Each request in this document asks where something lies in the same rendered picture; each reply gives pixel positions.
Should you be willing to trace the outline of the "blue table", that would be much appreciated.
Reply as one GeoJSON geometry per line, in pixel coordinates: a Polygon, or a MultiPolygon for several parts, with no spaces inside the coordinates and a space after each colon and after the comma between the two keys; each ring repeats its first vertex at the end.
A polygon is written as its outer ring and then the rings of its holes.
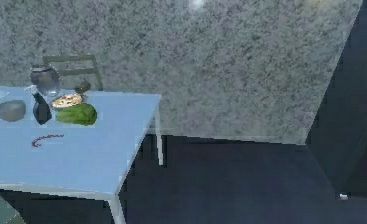
{"type": "Polygon", "coordinates": [[[115,224],[126,224],[119,192],[151,124],[159,118],[158,94],[89,91],[98,112],[92,126],[39,125],[34,100],[21,87],[6,87],[2,100],[23,100],[27,112],[17,122],[0,119],[0,189],[106,201],[115,224]],[[45,139],[34,148],[31,142],[45,139]]]}

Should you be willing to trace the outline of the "small brown cup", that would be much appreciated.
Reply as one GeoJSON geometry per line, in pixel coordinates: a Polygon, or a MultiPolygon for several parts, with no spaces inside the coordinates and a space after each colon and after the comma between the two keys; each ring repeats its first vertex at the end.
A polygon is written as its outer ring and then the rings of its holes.
{"type": "Polygon", "coordinates": [[[77,94],[83,95],[85,92],[89,91],[91,88],[91,83],[87,80],[80,81],[74,88],[77,94]]]}

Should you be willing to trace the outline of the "dark red curved utensil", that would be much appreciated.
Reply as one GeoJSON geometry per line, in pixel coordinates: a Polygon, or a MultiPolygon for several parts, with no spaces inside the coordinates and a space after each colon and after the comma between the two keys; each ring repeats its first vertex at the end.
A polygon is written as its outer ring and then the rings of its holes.
{"type": "Polygon", "coordinates": [[[37,148],[37,147],[41,146],[40,142],[42,140],[51,139],[51,138],[62,138],[62,137],[63,137],[63,134],[60,134],[60,135],[49,134],[49,135],[46,135],[46,136],[40,136],[40,137],[35,138],[31,142],[31,146],[34,147],[34,148],[37,148]]]}

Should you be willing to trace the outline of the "dark glass bottle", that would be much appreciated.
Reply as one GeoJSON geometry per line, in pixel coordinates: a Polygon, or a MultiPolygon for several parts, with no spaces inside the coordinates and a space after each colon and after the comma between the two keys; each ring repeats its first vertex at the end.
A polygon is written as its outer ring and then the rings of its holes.
{"type": "Polygon", "coordinates": [[[26,87],[25,90],[30,92],[35,100],[32,111],[37,123],[43,125],[50,121],[52,119],[50,107],[37,87],[35,85],[30,85],[26,87]]]}

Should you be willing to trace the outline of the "grey metal kettle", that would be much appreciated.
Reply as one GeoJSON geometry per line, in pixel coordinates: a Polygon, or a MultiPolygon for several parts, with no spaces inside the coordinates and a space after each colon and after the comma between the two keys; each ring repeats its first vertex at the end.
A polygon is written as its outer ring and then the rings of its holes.
{"type": "Polygon", "coordinates": [[[56,95],[60,92],[60,76],[52,66],[33,65],[30,80],[42,95],[56,95]]]}

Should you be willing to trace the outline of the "grey bowl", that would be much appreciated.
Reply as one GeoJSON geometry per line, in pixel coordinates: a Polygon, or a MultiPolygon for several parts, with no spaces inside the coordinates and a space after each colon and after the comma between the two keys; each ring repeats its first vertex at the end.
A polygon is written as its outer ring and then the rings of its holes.
{"type": "Polygon", "coordinates": [[[26,104],[23,100],[10,100],[0,103],[0,119],[7,122],[16,122],[24,118],[26,104]]]}

